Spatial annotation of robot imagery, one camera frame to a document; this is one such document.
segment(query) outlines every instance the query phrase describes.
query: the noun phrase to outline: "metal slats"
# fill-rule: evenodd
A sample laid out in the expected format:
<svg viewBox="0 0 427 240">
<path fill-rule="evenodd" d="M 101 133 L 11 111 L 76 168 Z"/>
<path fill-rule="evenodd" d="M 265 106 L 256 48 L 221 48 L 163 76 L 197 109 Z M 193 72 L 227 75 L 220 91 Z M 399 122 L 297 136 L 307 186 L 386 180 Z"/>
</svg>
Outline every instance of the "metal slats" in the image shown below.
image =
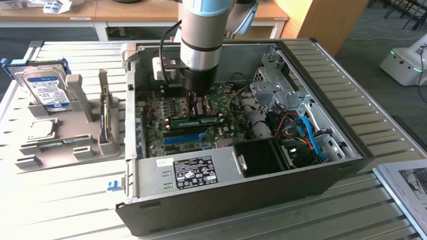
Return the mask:
<svg viewBox="0 0 427 240">
<path fill-rule="evenodd" d="M 320 47 L 307 39 L 284 41 L 296 58 L 307 68 L 313 80 L 327 89 L 327 96 L 337 107 L 371 151 L 379 156 L 365 166 L 361 173 L 339 181 L 321 195 L 259 209 L 231 217 L 212 220 L 189 227 L 153 233 L 140 239 L 304 239 L 304 240 L 398 240 L 408 236 L 416 239 L 415 231 L 390 195 L 369 170 L 379 163 L 398 162 L 423 158 L 412 150 L 414 146 L 395 124 L 383 114 L 369 97 L 352 80 L 343 76 L 336 64 Z M 97 67 L 108 63 L 115 66 L 120 61 L 123 42 L 45 42 L 37 59 L 65 57 L 77 66 L 73 73 L 83 76 L 88 99 L 99 98 Z M 291 76 L 296 85 L 303 85 Z M 125 103 L 125 72 L 120 68 L 108 71 L 112 95 Z M 16 97 L 25 97 L 19 92 Z M 25 108 L 28 100 L 15 99 L 13 107 Z M 120 140 L 124 138 L 124 122 L 120 122 Z M 5 161 L 0 161 L 0 170 Z M 9 225 L 12 237 L 1 239 L 73 239 L 73 240 L 135 240 L 113 210 L 117 199 L 108 201 L 104 193 L 107 181 L 124 173 L 121 160 L 69 166 L 12 175 L 19 189 L 7 187 L 0 190 L 23 196 L 17 204 L 8 198 L 8 214 L 21 208 L 28 212 L 21 222 L 13 218 Z M 11 173 L 0 174 L 0 179 Z M 28 196 L 43 195 L 25 201 Z"/>
</svg>

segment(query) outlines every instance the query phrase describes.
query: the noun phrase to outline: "hard drive label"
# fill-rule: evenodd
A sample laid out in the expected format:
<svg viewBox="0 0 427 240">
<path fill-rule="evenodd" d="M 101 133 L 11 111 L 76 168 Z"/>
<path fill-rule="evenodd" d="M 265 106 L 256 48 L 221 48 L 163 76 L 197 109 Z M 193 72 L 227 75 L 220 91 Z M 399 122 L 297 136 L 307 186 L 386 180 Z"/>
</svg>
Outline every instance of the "hard drive label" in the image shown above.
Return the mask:
<svg viewBox="0 0 427 240">
<path fill-rule="evenodd" d="M 60 81 L 56 76 L 31 77 L 28 82 L 32 92 L 37 95 L 41 104 L 48 108 L 63 108 L 69 101 L 63 89 L 59 88 Z"/>
<path fill-rule="evenodd" d="M 175 161 L 173 170 L 180 190 L 219 182 L 211 156 Z"/>
</svg>

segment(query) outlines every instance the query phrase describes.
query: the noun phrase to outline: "blue clip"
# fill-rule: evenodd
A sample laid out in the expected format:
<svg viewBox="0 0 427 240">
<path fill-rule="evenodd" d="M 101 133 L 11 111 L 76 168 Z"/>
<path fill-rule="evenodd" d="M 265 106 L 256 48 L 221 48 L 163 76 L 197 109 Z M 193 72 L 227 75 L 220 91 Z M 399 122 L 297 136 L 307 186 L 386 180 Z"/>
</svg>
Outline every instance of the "blue clip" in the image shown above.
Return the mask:
<svg viewBox="0 0 427 240">
<path fill-rule="evenodd" d="M 8 69 L 8 66 L 9 66 L 8 63 L 9 63 L 9 60 L 7 58 L 1 58 L 0 60 L 1 68 L 5 71 L 7 75 L 11 77 L 11 79 L 15 80 L 15 77 Z"/>
<path fill-rule="evenodd" d="M 69 70 L 69 67 L 68 67 L 68 61 L 67 61 L 67 59 L 63 58 L 63 59 L 60 60 L 60 62 L 61 62 L 61 64 L 63 64 L 65 73 L 67 73 L 67 74 L 72 74 L 72 71 Z"/>
<path fill-rule="evenodd" d="M 108 188 L 107 191 L 117 191 L 121 190 L 121 186 L 117 180 L 113 180 L 111 182 L 108 182 Z"/>
</svg>

